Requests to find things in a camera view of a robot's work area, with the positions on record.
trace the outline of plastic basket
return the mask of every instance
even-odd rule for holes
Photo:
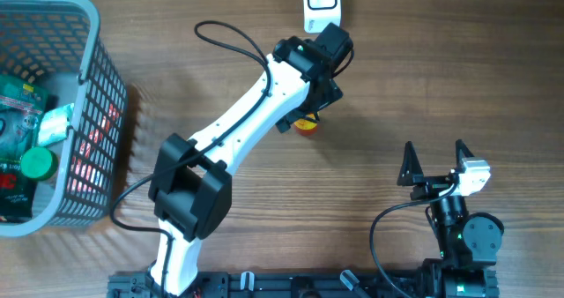
[[[127,91],[99,37],[88,0],[0,0],[0,73],[47,89],[50,107],[74,102],[56,187],[37,185],[33,217],[0,224],[0,236],[44,226],[91,225],[108,213]]]

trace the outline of perforated basket wall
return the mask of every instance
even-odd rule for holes
[[[46,88],[58,107],[75,103],[56,188],[36,192],[33,219],[0,235],[86,226],[108,212],[127,92],[99,30],[88,0],[0,0],[0,73]]]

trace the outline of wooden surface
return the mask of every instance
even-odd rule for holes
[[[256,81],[246,58],[198,40],[193,25],[228,21],[264,50],[306,37],[301,0],[92,0],[101,37],[130,87],[122,175],[152,171],[161,141],[188,137]],[[424,170],[445,174],[463,138],[492,166],[468,200],[506,227],[504,297],[564,290],[564,0],[343,0],[356,57],[338,78],[345,97],[311,137],[271,130],[234,178],[233,206],[204,245],[203,271],[372,270],[374,216],[409,198],[396,186],[407,140]],[[241,40],[223,30],[206,33]],[[155,226],[146,187],[120,210]],[[438,257],[424,208],[390,215],[377,232],[388,268]],[[104,297],[107,276],[145,268],[157,235],[103,220],[0,241],[0,297]]]

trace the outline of green bottle cap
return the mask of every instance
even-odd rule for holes
[[[21,158],[21,172],[32,180],[47,180],[58,168],[59,160],[56,155],[45,147],[33,147]]]

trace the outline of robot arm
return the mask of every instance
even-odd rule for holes
[[[171,257],[165,265],[167,238],[160,239],[157,261],[151,277],[161,286],[163,268],[167,270],[165,289],[180,295],[197,276],[197,258],[202,241],[225,218],[231,206],[231,178],[250,150],[274,125],[280,131],[305,114],[315,113],[340,99],[342,93],[332,80],[335,69],[352,50],[348,34],[329,25],[315,41],[292,37],[281,41],[267,55],[271,71],[269,94],[256,111],[220,144],[189,164],[207,172],[203,177],[189,168],[152,181],[149,197],[161,229],[173,237]],[[162,145],[155,173],[186,160],[216,141],[237,123],[266,92],[266,72],[227,112],[188,141],[174,134]]]

